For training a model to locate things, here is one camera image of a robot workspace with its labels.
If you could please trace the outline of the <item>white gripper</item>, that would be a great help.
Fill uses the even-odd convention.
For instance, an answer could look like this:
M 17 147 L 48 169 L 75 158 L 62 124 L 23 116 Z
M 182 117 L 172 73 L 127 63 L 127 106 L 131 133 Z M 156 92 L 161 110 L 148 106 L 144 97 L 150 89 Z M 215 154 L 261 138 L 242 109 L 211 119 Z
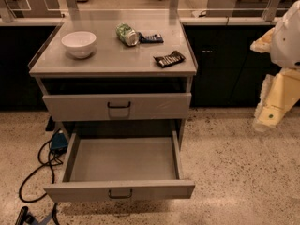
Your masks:
M 275 29 L 253 41 L 250 49 L 270 53 L 271 61 L 283 68 L 276 76 L 267 74 L 262 83 L 253 127 L 264 132 L 275 128 L 300 100 L 300 0 L 289 8 Z

